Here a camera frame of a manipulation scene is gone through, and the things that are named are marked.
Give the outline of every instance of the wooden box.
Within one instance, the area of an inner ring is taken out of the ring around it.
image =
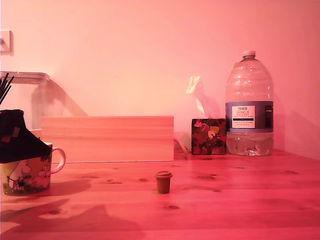
[[[41,139],[69,163],[173,161],[174,117],[43,117]]]

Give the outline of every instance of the bottle cap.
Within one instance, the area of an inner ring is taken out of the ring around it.
[[[242,56],[245,57],[245,56],[249,56],[249,55],[256,55],[256,51],[254,50],[247,50],[247,51],[244,51]]]

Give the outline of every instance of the large plastic water bottle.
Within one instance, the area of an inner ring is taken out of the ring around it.
[[[226,84],[226,144],[231,154],[270,155],[274,146],[274,86],[255,51],[245,51]]]

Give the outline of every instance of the tissue box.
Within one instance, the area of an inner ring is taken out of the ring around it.
[[[226,119],[192,119],[191,149],[194,155],[225,155]]]

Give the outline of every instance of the moomin mug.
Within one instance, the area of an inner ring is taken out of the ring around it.
[[[59,172],[66,163],[66,154],[59,147],[46,142],[52,149],[49,155],[1,164],[3,191],[10,196],[24,196],[42,192],[50,187],[51,174]],[[61,155],[59,165],[51,169],[52,153]]]

